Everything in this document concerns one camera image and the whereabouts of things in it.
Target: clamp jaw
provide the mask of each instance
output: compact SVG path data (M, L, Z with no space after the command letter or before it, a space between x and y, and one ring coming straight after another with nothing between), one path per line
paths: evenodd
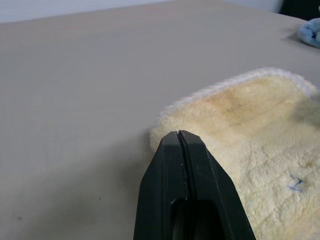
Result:
M236 188L199 136L162 138L140 184L133 240L255 240Z

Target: white fleece trim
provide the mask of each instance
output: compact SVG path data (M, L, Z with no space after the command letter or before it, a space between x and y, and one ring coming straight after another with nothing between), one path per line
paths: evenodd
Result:
M208 96L212 96L234 85L249 82L254 79L263 78L267 76L291 79L296 84L296 86L301 91L303 91L308 97L311 98L312 95L314 94L312 89L305 84L306 80L300 75L297 75L290 71L283 70L281 68L276 68L276 67L258 68L256 70L248 71L246 73L243 73L243 74L231 77L229 79L217 82L213 85L207 86L201 90L198 90L192 93L190 96L183 97L180 100L173 102L172 105L165 107L164 110L160 113L160 116L157 120L157 126L159 125L161 119L163 119L166 115L172 113L174 110L179 109L186 104L192 103L196 100L199 100Z

